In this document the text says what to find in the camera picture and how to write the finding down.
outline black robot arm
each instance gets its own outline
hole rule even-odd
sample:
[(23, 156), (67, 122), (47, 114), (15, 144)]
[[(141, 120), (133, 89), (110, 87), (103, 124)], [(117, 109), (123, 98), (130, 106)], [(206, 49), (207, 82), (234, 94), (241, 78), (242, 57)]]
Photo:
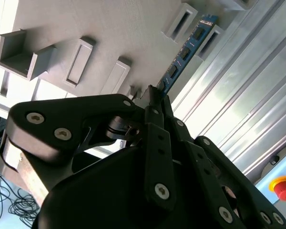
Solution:
[[(145, 93), (145, 109), (120, 94), (11, 108), (0, 157), (41, 205), (35, 228), (286, 229), (210, 139), (191, 138), (168, 96)], [(116, 139), (126, 147), (105, 159), (83, 153)]]

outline red button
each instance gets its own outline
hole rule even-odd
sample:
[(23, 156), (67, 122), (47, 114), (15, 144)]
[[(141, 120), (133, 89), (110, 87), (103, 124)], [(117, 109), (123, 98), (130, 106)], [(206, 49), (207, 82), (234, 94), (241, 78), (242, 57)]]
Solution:
[(286, 201), (286, 181), (278, 183), (274, 187), (274, 191), (280, 200)]

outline emergency stop button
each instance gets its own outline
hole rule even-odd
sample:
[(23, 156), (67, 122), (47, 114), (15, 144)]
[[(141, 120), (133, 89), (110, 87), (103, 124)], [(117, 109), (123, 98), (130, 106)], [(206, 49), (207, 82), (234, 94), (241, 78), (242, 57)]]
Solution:
[(275, 192), (280, 200), (286, 201), (286, 176), (274, 179), (269, 189)]

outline blue circuit board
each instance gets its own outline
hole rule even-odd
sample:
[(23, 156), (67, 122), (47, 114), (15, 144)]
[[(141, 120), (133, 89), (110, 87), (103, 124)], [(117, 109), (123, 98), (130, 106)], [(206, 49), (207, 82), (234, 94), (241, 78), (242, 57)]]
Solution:
[(157, 85), (164, 97), (212, 30), (218, 16), (203, 16)]

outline silver screw head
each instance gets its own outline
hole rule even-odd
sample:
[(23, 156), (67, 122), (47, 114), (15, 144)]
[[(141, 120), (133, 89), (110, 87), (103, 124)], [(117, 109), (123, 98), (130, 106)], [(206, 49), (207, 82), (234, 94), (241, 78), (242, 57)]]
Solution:
[(284, 225), (284, 220), (277, 214), (277, 213), (273, 213), (273, 217), (276, 219), (276, 221), (281, 224)]
[(153, 112), (157, 115), (159, 114), (159, 112), (156, 109), (153, 109)]
[(130, 102), (128, 102), (127, 100), (124, 100), (123, 103), (126, 105), (126, 106), (131, 106), (132, 104)]
[(41, 124), (44, 122), (44, 117), (39, 113), (29, 113), (27, 120), (33, 124)]
[(210, 142), (209, 142), (207, 139), (205, 139), (205, 138), (204, 138), (204, 143), (205, 143), (206, 145), (208, 145), (208, 146), (210, 145)]
[(57, 137), (58, 139), (63, 140), (63, 141), (68, 141), (72, 137), (70, 130), (68, 130), (66, 128), (56, 129), (54, 131), (54, 135), (55, 135), (55, 137)]
[(179, 126), (184, 126), (183, 122), (180, 121), (180, 120), (177, 120), (177, 124), (178, 124)]
[(167, 187), (163, 184), (156, 184), (154, 187), (154, 191), (156, 192), (157, 196), (161, 199), (168, 199), (170, 197), (170, 192), (168, 191)]
[(261, 211), (261, 216), (267, 224), (271, 224), (271, 220), (269, 219), (268, 215), (266, 215), (264, 212)]
[(220, 207), (218, 209), (218, 212), (220, 216), (227, 222), (227, 223), (232, 223), (233, 222), (233, 217), (231, 213), (226, 209), (225, 207)]

